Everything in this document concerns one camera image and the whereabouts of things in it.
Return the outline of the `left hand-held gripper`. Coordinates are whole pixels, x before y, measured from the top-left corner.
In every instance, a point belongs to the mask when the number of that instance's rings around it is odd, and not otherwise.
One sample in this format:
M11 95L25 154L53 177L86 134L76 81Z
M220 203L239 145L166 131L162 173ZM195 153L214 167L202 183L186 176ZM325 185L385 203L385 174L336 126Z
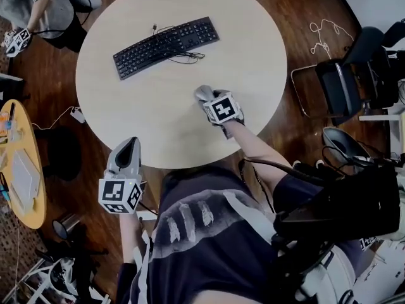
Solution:
M139 139L131 137L109 154L98 189L98 202L108 213L135 213L143 194L140 151Z

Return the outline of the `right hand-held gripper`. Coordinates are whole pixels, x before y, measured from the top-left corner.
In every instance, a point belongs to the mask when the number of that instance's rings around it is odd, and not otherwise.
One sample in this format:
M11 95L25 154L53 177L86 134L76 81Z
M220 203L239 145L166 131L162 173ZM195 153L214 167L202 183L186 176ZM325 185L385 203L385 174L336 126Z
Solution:
M194 91L194 97L209 123L220 127L226 138L233 138L224 123L236 121L244 125L244 113L232 93L226 90L214 90L209 85L201 85Z

